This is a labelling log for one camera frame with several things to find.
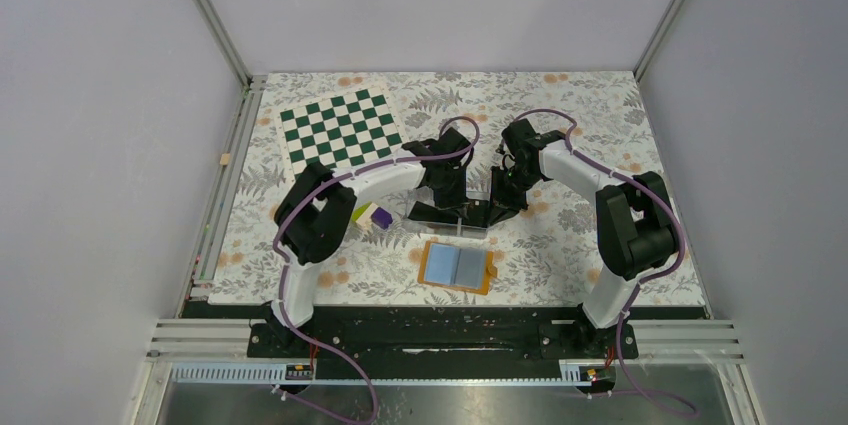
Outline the clear plastic card box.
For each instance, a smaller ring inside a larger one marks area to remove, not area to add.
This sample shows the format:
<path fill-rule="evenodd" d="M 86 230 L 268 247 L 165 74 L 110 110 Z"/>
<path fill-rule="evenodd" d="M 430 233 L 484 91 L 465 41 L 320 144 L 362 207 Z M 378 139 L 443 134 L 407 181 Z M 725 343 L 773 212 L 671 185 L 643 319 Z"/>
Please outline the clear plastic card box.
<path fill-rule="evenodd" d="M 402 225 L 419 233 L 482 240 L 488 234 L 488 195 L 467 190 L 467 201 L 458 208 L 439 209 L 429 188 L 413 190 L 406 201 Z"/>

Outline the orange leather card holder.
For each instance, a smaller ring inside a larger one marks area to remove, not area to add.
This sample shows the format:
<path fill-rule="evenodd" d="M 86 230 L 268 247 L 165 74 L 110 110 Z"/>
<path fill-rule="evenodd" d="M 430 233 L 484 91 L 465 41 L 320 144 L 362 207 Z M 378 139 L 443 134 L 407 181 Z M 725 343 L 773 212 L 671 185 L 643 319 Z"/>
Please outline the orange leather card holder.
<path fill-rule="evenodd" d="M 491 251 L 428 241 L 417 281 L 420 284 L 487 295 L 498 269 Z"/>

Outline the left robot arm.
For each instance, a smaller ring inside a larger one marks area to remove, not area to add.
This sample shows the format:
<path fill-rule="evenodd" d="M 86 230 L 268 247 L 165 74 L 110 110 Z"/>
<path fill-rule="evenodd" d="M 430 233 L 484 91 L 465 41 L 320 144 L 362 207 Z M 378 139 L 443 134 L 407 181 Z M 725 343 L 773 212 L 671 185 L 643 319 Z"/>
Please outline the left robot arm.
<path fill-rule="evenodd" d="M 271 302 L 279 321 L 271 340 L 282 353 L 296 356 L 309 346 L 311 332 L 305 324 L 314 313 L 318 266 L 344 241 L 354 210 L 385 195 L 456 185 L 463 159 L 473 156 L 479 138 L 479 131 L 469 140 L 445 126 L 435 139 L 407 142 L 362 165 L 306 166 L 274 216 L 278 230 L 271 245 L 283 265 L 277 297 Z"/>

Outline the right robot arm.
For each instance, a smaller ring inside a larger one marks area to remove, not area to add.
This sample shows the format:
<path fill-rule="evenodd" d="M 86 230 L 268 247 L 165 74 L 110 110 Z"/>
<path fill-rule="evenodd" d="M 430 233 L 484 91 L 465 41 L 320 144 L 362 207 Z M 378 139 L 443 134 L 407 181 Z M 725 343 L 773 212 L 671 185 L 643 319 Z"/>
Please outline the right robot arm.
<path fill-rule="evenodd" d="M 597 357 L 612 345 L 611 327 L 626 316 L 652 270 L 683 257 L 685 240 L 665 182 L 655 172 L 626 176 L 577 150 L 568 134 L 539 133 L 525 118 L 501 137 L 499 152 L 507 160 L 491 171 L 489 224 L 526 210 L 527 194 L 540 181 L 556 181 L 593 207 L 603 268 L 581 305 L 586 322 L 575 327 L 573 341 L 583 355 Z"/>

